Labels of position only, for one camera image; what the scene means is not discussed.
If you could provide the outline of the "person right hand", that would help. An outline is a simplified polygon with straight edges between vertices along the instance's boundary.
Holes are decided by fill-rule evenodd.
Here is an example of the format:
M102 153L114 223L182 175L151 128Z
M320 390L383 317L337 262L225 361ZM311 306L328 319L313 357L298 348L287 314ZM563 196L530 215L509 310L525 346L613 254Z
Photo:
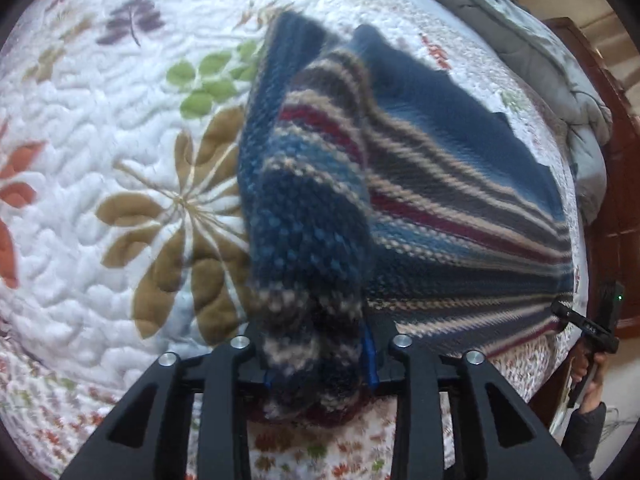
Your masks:
M570 377L579 385L589 376L585 385L584 396L579 407L580 414L588 414L596 410L602 401L604 378L608 371L608 355L591 352L585 341L580 340L572 350L570 361Z

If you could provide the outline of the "person right forearm dark sleeve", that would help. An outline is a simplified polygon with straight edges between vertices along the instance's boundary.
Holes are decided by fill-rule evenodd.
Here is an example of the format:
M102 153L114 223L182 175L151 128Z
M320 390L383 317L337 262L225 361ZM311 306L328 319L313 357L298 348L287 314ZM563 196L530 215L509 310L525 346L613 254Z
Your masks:
M592 480L591 463L596 456L606 417L606 405L599 405L588 413L576 410L561 443L561 448L577 471L578 478Z

